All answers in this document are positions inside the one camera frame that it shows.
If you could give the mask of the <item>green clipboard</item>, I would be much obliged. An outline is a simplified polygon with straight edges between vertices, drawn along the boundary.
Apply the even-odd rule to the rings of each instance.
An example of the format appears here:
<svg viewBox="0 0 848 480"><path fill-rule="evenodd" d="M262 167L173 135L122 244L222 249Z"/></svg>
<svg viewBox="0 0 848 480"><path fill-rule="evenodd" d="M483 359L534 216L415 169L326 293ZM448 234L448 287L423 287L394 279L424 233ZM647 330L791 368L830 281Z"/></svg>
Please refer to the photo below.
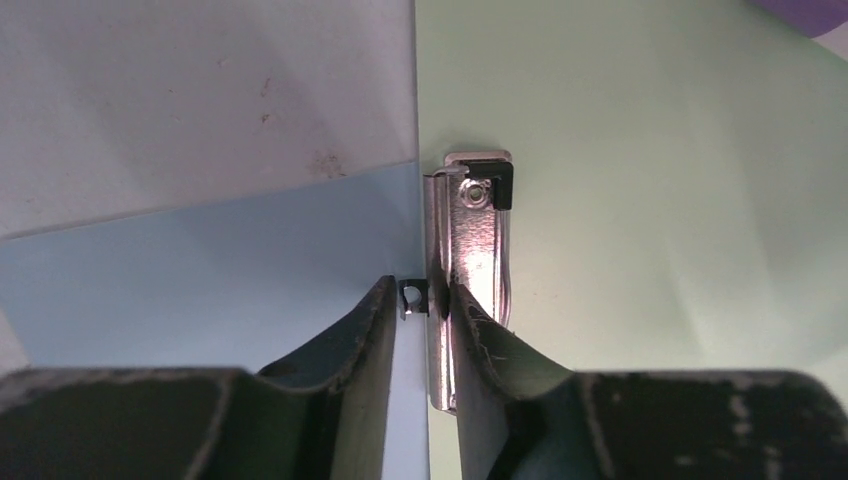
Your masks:
<svg viewBox="0 0 848 480"><path fill-rule="evenodd" d="M425 161L514 164L505 328L573 371L789 370L847 417L847 63L752 1L420 1Z"/></svg>

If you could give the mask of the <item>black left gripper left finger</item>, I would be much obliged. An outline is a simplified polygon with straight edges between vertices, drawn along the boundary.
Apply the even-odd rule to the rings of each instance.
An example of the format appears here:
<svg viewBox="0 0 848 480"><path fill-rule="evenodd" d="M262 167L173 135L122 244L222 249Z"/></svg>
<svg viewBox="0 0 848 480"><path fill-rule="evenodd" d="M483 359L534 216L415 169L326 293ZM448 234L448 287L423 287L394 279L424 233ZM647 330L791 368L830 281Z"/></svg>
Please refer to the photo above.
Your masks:
<svg viewBox="0 0 848 480"><path fill-rule="evenodd" d="M1 382L5 479L377 479L396 281L252 373L28 368Z"/></svg>

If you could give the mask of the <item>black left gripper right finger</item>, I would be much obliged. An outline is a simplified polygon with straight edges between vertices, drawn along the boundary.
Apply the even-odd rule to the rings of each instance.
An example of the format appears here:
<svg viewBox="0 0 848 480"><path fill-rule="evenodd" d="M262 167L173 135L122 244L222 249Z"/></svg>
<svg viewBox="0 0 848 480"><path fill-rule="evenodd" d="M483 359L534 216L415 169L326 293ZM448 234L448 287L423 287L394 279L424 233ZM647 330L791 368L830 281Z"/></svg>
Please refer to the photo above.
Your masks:
<svg viewBox="0 0 848 480"><path fill-rule="evenodd" d="M573 371L462 285L450 316L466 479L843 479L847 417L789 370Z"/></svg>

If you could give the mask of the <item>blue clipboard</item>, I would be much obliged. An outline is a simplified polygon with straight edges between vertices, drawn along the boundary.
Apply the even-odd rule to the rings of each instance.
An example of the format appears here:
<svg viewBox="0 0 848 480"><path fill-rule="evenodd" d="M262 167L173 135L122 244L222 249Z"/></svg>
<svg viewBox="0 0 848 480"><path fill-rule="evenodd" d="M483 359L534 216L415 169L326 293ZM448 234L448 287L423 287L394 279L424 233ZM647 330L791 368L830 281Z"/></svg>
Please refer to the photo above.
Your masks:
<svg viewBox="0 0 848 480"><path fill-rule="evenodd" d="M383 468L429 475L424 275L414 163L316 186L40 233L1 244L1 309L29 368L252 373L396 281Z"/></svg>

